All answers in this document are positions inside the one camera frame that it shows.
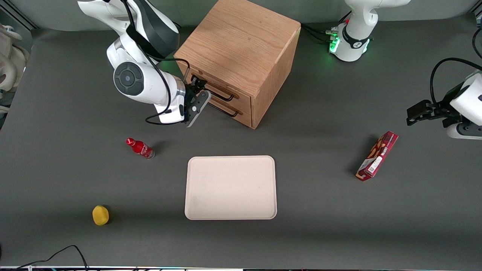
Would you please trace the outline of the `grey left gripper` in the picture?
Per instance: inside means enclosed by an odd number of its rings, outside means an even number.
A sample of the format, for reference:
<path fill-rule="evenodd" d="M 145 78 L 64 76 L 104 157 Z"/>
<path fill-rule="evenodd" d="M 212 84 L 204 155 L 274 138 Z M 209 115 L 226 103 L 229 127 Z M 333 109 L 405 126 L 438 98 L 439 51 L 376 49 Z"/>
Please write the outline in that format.
<path fill-rule="evenodd" d="M 422 100 L 407 109 L 406 123 L 412 126 L 423 120 L 444 118 L 442 125 L 453 139 L 482 140 L 482 127 L 474 123 L 462 123 L 463 116 L 454 116 L 453 107 L 448 103 Z"/>

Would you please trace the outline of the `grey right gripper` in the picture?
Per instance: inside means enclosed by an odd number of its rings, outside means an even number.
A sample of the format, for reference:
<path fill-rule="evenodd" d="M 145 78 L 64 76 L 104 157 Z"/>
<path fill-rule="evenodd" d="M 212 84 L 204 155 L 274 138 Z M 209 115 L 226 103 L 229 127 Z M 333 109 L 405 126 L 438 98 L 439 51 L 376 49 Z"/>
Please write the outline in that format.
<path fill-rule="evenodd" d="M 188 99 L 193 100 L 186 106 L 186 127 L 191 127 L 194 124 L 212 97 L 210 91 L 203 91 L 206 84 L 207 81 L 204 78 L 192 75 L 192 87 L 188 88 Z"/>

